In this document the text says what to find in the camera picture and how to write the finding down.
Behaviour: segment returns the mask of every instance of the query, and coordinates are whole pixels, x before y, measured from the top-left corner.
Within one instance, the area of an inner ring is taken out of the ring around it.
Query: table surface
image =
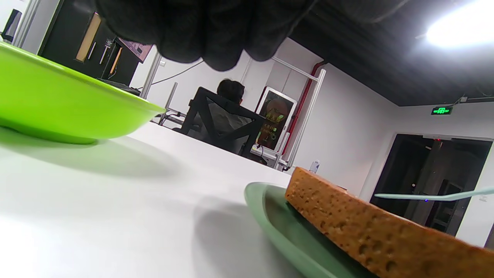
[[[301,277],[243,195],[289,175],[155,124],[93,146],[0,129],[0,171],[0,277]]]

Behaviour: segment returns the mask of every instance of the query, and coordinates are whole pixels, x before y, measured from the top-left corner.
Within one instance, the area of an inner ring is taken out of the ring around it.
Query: red pipe
[[[312,71],[310,74],[312,76],[316,76],[317,70],[321,66],[325,65],[326,63],[327,62],[322,61],[322,62],[315,64],[314,67],[312,68]],[[303,91],[302,95],[300,96],[300,99],[298,100],[298,106],[297,106],[297,109],[295,110],[295,114],[293,115],[293,121],[291,122],[290,126],[288,127],[287,132],[290,132],[290,135],[288,137],[287,144],[285,145],[285,148],[283,149],[282,155],[285,154],[285,151],[287,150],[288,142],[290,142],[291,135],[293,134],[293,130],[295,129],[295,124],[298,121],[298,116],[300,115],[300,111],[302,110],[302,107],[305,103],[305,99],[307,98],[307,95],[309,94],[309,90],[310,90],[311,85],[312,85],[312,79],[307,80],[307,84],[305,85],[304,91]]]

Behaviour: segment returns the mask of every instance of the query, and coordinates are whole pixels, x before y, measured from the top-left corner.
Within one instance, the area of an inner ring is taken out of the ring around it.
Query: person
[[[245,87],[240,82],[230,79],[221,81],[218,85],[218,89],[216,89],[216,93],[219,96],[222,96],[238,105],[242,103],[244,91]],[[251,122],[251,119],[249,118],[228,113],[214,102],[209,104],[209,111],[211,112],[211,116],[213,118],[214,127],[218,131],[219,135],[228,134]],[[199,114],[197,114],[194,119],[194,125],[201,128],[201,136],[196,138],[204,140],[207,137],[207,132],[203,126],[203,122]]]

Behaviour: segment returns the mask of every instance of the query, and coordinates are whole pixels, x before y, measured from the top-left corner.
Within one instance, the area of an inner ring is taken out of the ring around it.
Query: plastic utensil
[[[307,278],[377,278],[285,200],[285,188],[251,183],[247,206],[273,245]]]
[[[0,126],[42,139],[88,144],[127,135],[164,109],[0,42]]]
[[[385,199],[401,199],[401,200],[456,201],[477,195],[488,195],[488,194],[494,194],[494,187],[476,189],[474,191],[460,192],[460,193],[443,195],[443,196],[381,194],[381,193],[374,194],[374,196]]]

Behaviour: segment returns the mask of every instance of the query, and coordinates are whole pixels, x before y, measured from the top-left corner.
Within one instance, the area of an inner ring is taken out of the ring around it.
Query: ceiling light
[[[432,25],[427,38],[444,47],[494,42],[494,0],[477,0],[445,16]]]

